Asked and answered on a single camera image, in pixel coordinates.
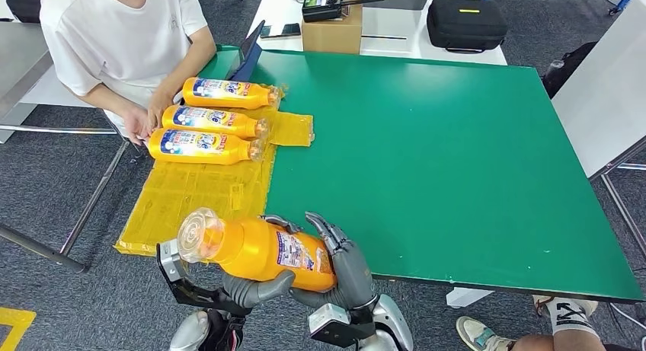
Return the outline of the person's right hand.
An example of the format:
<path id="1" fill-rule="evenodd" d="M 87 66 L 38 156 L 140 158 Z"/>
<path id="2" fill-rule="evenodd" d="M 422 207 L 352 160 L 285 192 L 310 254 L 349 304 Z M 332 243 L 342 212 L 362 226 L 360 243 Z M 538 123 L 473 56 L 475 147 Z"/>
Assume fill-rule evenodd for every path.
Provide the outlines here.
<path id="1" fill-rule="evenodd" d="M 120 116 L 128 139 L 135 145 L 145 145 L 150 136 L 148 113 L 141 107 L 126 104 Z"/>

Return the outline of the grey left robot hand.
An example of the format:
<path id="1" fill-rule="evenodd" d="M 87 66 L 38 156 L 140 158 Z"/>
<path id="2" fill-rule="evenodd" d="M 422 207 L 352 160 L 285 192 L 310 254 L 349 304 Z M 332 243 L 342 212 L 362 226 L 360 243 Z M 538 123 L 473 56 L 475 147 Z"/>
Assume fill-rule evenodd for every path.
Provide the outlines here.
<path id="1" fill-rule="evenodd" d="M 292 287 L 296 274 L 291 270 L 281 271 L 274 279 L 255 281 L 222 275 L 222 287 L 227 296 L 242 308 L 253 308 L 260 303 L 286 294 Z"/>

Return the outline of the person's left hand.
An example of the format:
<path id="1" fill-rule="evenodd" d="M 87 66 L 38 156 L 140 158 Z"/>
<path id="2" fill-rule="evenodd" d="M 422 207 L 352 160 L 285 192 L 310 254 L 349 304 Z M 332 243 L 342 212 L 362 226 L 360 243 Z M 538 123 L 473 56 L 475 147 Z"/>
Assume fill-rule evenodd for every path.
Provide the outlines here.
<path id="1" fill-rule="evenodd" d="M 152 94 L 149 100 L 148 122 L 146 124 L 146 132 L 149 135 L 162 126 L 163 113 L 173 104 L 174 93 L 172 92 L 159 88 Z"/>

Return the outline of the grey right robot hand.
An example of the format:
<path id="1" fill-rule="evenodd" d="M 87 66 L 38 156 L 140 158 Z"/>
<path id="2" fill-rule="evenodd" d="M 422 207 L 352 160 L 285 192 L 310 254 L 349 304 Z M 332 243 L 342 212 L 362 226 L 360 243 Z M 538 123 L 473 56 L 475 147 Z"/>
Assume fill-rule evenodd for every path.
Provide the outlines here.
<path id="1" fill-rule="evenodd" d="M 311 308 L 333 304 L 349 311 L 371 303 L 376 298 L 373 276 L 359 246 L 341 228 L 318 213 L 306 212 L 305 218 L 325 243 L 337 283 L 326 292 L 292 287 L 289 290 L 291 296 Z"/>

